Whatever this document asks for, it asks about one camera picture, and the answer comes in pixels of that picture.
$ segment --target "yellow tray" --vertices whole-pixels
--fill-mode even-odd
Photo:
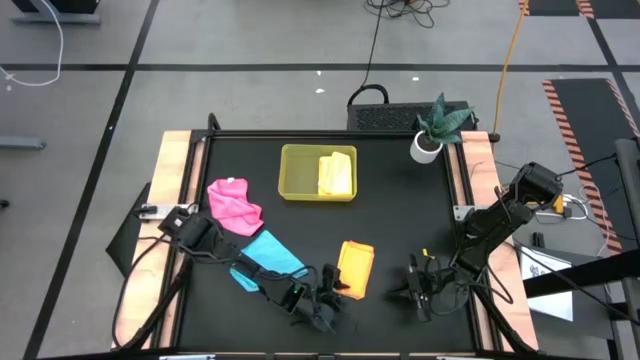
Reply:
[[[351,158],[351,184],[349,195],[318,194],[318,163],[321,156],[337,151]],[[353,146],[297,145],[282,147],[278,192],[287,200],[297,201],[351,201],[358,191],[357,151]]]

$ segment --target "gray floor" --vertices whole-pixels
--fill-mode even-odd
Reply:
[[[149,0],[103,0],[99,28],[65,26],[65,63],[129,61]],[[57,32],[50,26],[17,26],[9,2],[0,3],[0,63],[51,63]],[[453,1],[434,12],[436,27],[413,20],[382,20],[376,63],[501,64],[518,15],[517,1]],[[616,59],[640,64],[633,29],[638,21],[599,21]],[[141,63],[265,64],[365,63],[375,17],[351,0],[160,0]],[[605,64],[584,18],[526,18],[513,58],[516,64]],[[122,277],[104,252],[126,211],[150,180],[165,130],[202,128],[215,112],[225,129],[344,129],[346,101],[363,72],[137,72],[124,104],[78,246],[54,310],[40,356],[104,351]],[[36,81],[52,73],[18,73]],[[43,152],[0,151],[0,348],[20,358],[67,236],[102,131],[123,74],[63,72],[45,88],[0,91],[0,134],[39,135]],[[495,111],[497,72],[372,72],[392,102],[448,100],[476,107],[481,128]],[[571,168],[541,81],[612,78],[608,73],[510,73],[496,147],[500,161],[538,161],[556,171]],[[640,74],[625,74],[640,96]],[[377,103],[364,93],[359,103]],[[498,167],[500,179],[513,171]],[[579,181],[565,177],[576,194]],[[544,231],[549,247],[595,254],[603,238],[589,222],[530,224],[518,236]],[[538,329],[553,354],[603,358],[602,340],[567,338]]]

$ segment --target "black tabletop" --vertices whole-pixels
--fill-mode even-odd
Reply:
[[[346,298],[336,334],[292,325],[288,316],[260,295],[247,293],[225,266],[196,265],[184,296],[178,346],[216,352],[454,352],[471,351],[470,310],[464,307],[430,323],[415,310],[384,299],[398,285],[409,254],[427,248],[447,261],[453,254],[451,190],[443,151],[429,165],[409,155],[410,136],[399,138],[286,139],[215,138],[205,185],[218,178],[245,178],[249,202],[263,209],[269,230],[303,263],[321,269],[336,264],[343,241],[375,248],[366,297]],[[358,151],[358,194],[352,202],[292,202],[277,191],[285,144],[353,145]],[[208,212],[208,199],[204,196]],[[227,231],[240,247],[254,237]],[[435,304],[439,309],[452,305]]]

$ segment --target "white cable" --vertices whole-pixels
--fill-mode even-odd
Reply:
[[[584,189],[590,187],[590,188],[594,188],[596,190],[596,192],[598,193],[598,200],[600,200],[600,204],[602,204],[602,212],[605,213],[606,209],[604,208],[604,202],[602,201],[602,196],[600,195],[600,189],[598,188],[598,186],[596,186],[596,184],[593,185],[583,185],[580,190],[578,190],[578,194],[580,194],[580,197],[582,198],[582,200],[584,200],[584,202],[588,203],[589,200],[587,199],[587,195],[584,193]],[[604,249],[607,247],[607,243],[609,242],[609,236],[611,234],[611,229],[609,228],[609,223],[606,220],[604,221],[604,226],[605,226],[605,233],[606,238],[604,240],[604,244],[602,244],[602,247],[600,248],[600,250],[598,250],[598,253],[596,254],[597,257],[600,257],[600,254],[602,254],[602,252],[604,251]]]
[[[602,212],[606,213],[606,210],[604,208],[604,202],[602,201],[602,196],[600,195],[600,188],[598,188],[598,186],[596,184],[593,185],[583,185],[579,190],[578,190],[578,194],[580,195],[580,197],[583,200],[583,203],[589,203],[589,199],[587,198],[587,195],[584,193],[584,189],[587,187],[591,187],[596,189],[596,192],[598,193],[598,200],[600,201],[600,204],[602,204]],[[602,244],[602,246],[600,247],[600,249],[598,250],[598,253],[596,254],[596,257],[600,257],[600,254],[602,254],[602,252],[604,251],[604,249],[606,249],[607,244],[609,243],[609,237],[611,235],[610,229],[609,229],[609,223],[606,221],[606,219],[604,220],[604,226],[605,226],[605,239],[604,239],[604,244]],[[609,296],[609,299],[613,300],[613,296],[611,296],[611,292],[609,292],[609,284],[604,284],[604,291],[607,293],[607,295]]]
[[[2,73],[5,76],[6,80],[9,81],[13,81],[16,84],[20,84],[20,85],[24,85],[24,86],[47,86],[49,84],[53,84],[54,82],[58,81],[58,79],[60,78],[60,67],[62,66],[62,52],[64,50],[64,35],[62,34],[62,27],[60,26],[60,22],[58,21],[58,17],[56,16],[56,12],[53,11],[53,9],[51,8],[51,6],[49,4],[47,4],[46,1],[44,0],[40,0],[42,2],[42,4],[44,4],[44,6],[47,7],[47,9],[49,9],[49,12],[51,13],[51,16],[53,16],[53,21],[55,21],[56,26],[58,27],[58,32],[60,33],[60,53],[58,54],[58,69],[57,69],[57,73],[56,73],[56,77],[43,82],[43,83],[28,83],[28,82],[24,82],[24,81],[20,81],[18,79],[15,78],[15,74],[10,74],[8,72],[6,72],[2,66],[0,66],[0,71],[2,71]]]

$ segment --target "wooden edge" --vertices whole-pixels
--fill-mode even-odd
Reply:
[[[191,131],[164,133],[149,190],[148,203],[178,203],[190,138]],[[140,227],[140,237],[162,235],[158,230],[159,223],[159,220],[143,223]],[[137,259],[152,244],[153,240],[138,240],[134,259]],[[158,303],[168,253],[167,244],[158,244],[140,260],[129,276],[116,323],[116,336],[120,344],[126,343],[135,335]],[[144,348],[148,346],[149,341],[145,343]]]
[[[456,190],[457,205],[467,205],[464,197],[464,186],[462,185],[462,173],[460,172],[460,163],[458,163],[458,150],[455,145],[447,145],[449,150],[449,163],[451,164],[451,172],[453,175],[453,186]],[[480,332],[480,348],[484,350],[494,350],[491,338],[491,326],[487,310],[482,306],[480,300],[474,295],[474,304],[476,309],[476,317],[478,319],[478,331]]]
[[[464,149],[467,169],[471,180],[473,201],[476,205],[491,205],[497,198],[494,187],[500,185],[498,172],[494,163],[489,137],[486,132],[469,131],[462,132],[462,147]],[[534,349],[538,349],[529,303],[524,291],[524,284],[520,275],[520,265],[511,238],[508,244],[503,243],[489,257],[489,265],[496,276],[502,281],[513,297],[513,304],[509,305],[500,297],[493,295],[494,302],[509,324],[516,330],[522,340]],[[490,279],[490,284],[496,291],[502,291],[495,279]],[[512,350],[503,336],[502,346],[505,351]]]
[[[204,154],[204,141],[198,141],[195,146],[194,155],[193,155],[193,165],[191,167],[191,178],[189,179],[189,188],[187,190],[187,198],[186,203],[192,204],[196,201],[198,194],[196,191],[198,190],[198,178],[200,176],[200,169],[202,168],[202,158]],[[184,260],[184,255],[179,254],[176,257],[176,263],[173,267],[173,277],[175,277],[180,271],[180,266],[182,265],[182,261]],[[169,304],[167,311],[164,315],[164,325],[162,326],[162,334],[160,336],[160,347],[170,347],[171,346],[171,335],[173,334],[173,326],[175,324],[175,315],[176,309],[178,306],[178,299],[180,298],[180,292],[176,294],[176,296]]]

